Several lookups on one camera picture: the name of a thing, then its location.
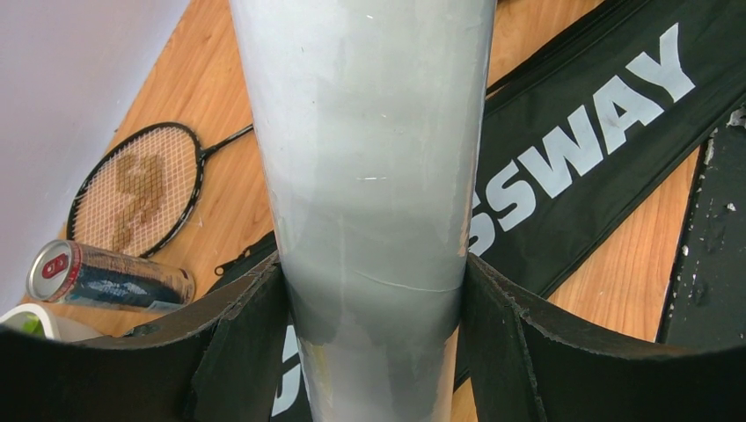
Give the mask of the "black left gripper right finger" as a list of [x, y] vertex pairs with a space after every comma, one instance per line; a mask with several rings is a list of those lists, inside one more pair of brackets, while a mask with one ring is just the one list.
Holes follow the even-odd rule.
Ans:
[[466, 261], [460, 324], [481, 421], [742, 421], [745, 349], [651, 343]]

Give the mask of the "white shuttlecock tube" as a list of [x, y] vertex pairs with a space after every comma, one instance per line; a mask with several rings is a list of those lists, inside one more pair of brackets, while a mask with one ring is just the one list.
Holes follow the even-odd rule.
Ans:
[[316, 421], [447, 421], [493, 1], [230, 5]]

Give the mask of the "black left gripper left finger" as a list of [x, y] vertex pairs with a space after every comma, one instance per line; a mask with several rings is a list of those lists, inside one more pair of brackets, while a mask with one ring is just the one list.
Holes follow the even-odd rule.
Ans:
[[303, 394], [276, 255], [124, 337], [1, 330], [4, 421], [269, 421]]

